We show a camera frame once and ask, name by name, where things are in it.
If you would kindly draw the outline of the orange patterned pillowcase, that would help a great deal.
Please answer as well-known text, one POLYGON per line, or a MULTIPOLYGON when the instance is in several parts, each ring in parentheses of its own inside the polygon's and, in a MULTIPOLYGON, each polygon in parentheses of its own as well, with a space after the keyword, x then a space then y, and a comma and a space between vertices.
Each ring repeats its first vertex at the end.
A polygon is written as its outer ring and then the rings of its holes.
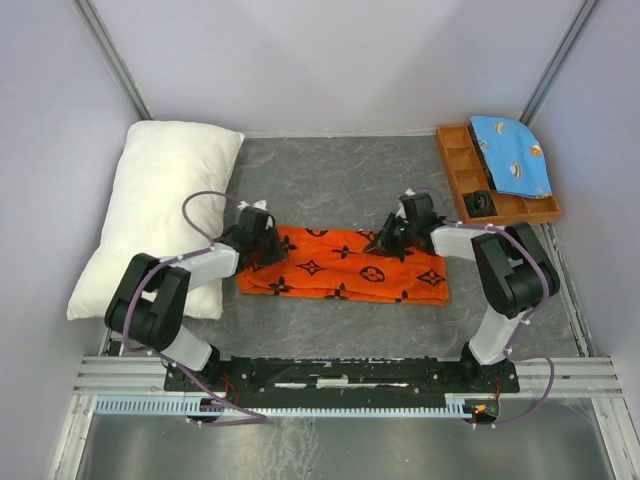
POLYGON ((282 262, 237 276, 243 294, 443 306, 445 259, 414 247, 402 260, 367 253, 372 231, 278 227, 282 262))

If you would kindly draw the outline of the white pillow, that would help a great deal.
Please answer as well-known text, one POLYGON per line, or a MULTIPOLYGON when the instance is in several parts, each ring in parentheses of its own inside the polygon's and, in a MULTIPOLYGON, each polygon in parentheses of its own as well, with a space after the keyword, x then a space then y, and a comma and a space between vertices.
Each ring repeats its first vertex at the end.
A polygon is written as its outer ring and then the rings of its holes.
POLYGON ((68 302, 69 320, 103 317, 134 255, 175 256, 221 234, 224 194, 244 139, 195 122, 129 128, 100 243, 68 302))

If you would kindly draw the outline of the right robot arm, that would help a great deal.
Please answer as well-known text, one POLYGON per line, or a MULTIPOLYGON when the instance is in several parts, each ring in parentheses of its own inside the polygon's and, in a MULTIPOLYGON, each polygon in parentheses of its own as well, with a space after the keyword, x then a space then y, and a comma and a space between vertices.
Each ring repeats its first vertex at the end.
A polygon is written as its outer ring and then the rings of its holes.
POLYGON ((463 386, 481 391, 494 381, 494 366, 509 359, 521 329, 558 293, 559 275, 529 223, 454 222, 435 212, 427 193, 401 196, 398 211, 388 215, 364 251, 403 260, 411 247, 477 267, 487 309, 458 370, 463 386))

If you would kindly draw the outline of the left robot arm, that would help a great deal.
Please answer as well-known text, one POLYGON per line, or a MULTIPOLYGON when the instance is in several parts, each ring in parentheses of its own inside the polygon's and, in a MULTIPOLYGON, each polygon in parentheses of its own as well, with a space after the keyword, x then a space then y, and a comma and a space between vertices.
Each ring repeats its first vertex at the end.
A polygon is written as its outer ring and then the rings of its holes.
POLYGON ((219 350, 183 325, 188 294, 214 280, 234 277, 251 267, 281 262, 274 217, 247 206, 236 224, 212 245, 164 260, 135 255, 105 313, 106 326, 166 359, 186 367, 187 379, 209 390, 221 378, 219 350))

